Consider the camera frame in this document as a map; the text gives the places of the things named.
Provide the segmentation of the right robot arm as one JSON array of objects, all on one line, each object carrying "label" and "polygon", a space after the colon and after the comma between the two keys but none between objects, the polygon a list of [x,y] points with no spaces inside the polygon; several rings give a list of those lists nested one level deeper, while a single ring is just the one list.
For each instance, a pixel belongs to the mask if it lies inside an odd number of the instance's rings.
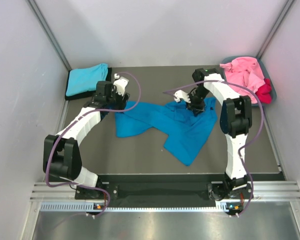
[{"label": "right robot arm", "polygon": [[209,195],[215,200],[235,198],[248,186],[247,171],[243,165],[245,145],[252,126],[252,103],[248,96],[234,91],[217,69],[197,68],[192,74],[197,87],[192,89],[186,100],[187,108],[195,116],[208,109],[204,98],[211,93],[221,104],[219,124],[227,143],[227,166],[222,185],[210,185]]}]

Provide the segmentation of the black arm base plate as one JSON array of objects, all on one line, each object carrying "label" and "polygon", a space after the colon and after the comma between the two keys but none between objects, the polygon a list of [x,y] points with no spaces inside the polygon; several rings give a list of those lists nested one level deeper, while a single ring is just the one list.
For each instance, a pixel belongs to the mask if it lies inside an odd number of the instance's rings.
[{"label": "black arm base plate", "polygon": [[109,192],[115,200],[126,197],[199,197],[203,200],[239,199],[240,194],[248,198],[252,193],[250,184],[229,190],[223,182],[99,182],[97,188]]}]

